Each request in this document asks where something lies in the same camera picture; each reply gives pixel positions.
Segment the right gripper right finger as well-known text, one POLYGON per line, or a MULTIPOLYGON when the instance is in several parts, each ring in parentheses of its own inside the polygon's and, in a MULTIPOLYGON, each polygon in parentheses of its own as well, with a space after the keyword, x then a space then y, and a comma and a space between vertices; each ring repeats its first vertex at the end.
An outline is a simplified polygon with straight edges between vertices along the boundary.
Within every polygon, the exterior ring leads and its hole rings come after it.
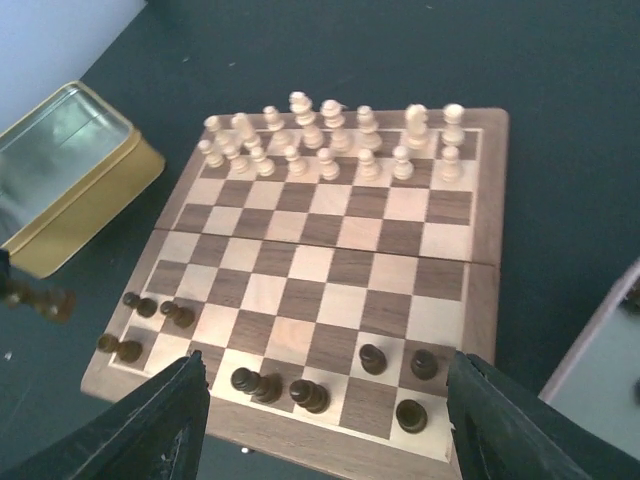
POLYGON ((457 352, 448 410, 464 479, 604 479, 610 448, 476 355, 457 352))

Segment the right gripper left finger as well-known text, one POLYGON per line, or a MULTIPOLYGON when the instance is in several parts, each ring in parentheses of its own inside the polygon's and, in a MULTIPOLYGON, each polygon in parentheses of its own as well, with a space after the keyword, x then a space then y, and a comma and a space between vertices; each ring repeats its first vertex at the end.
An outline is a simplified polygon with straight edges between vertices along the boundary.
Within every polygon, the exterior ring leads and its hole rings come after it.
POLYGON ((181 357, 3 479, 194 479, 209 412, 202 352, 181 357))

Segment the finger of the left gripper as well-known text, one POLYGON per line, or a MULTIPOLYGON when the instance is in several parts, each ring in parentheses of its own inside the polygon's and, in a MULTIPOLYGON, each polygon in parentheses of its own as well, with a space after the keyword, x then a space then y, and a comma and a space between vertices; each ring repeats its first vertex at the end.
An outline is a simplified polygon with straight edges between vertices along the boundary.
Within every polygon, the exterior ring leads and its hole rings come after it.
POLYGON ((9 293, 10 287, 10 255, 3 248, 0 249, 0 298, 4 299, 9 293))

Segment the dark chess pawn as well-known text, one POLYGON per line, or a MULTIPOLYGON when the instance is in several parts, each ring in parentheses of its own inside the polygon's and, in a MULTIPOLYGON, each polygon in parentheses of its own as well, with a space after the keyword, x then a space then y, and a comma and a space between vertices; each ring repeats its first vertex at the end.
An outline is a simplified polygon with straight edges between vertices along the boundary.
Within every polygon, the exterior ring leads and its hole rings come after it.
POLYGON ((387 368, 384 352, 373 344, 364 344, 358 356, 363 370, 370 375, 381 375, 387 368))
POLYGON ((135 310, 138 315, 144 318, 152 317, 158 308, 157 302, 149 297, 141 297, 139 294, 129 291, 122 297, 124 306, 135 310))
POLYGON ((160 313, 181 329, 190 327, 195 320, 194 313, 190 308, 178 305, 174 301, 162 302, 160 313))

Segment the dark chess rook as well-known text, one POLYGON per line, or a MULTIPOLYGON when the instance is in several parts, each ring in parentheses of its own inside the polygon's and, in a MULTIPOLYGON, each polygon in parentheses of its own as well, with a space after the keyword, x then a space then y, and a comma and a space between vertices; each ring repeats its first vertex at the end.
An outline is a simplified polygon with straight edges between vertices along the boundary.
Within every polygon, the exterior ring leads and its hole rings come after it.
POLYGON ((330 405, 329 391, 318 383, 298 379, 289 386, 289 396, 293 402, 311 414, 320 414, 330 405))

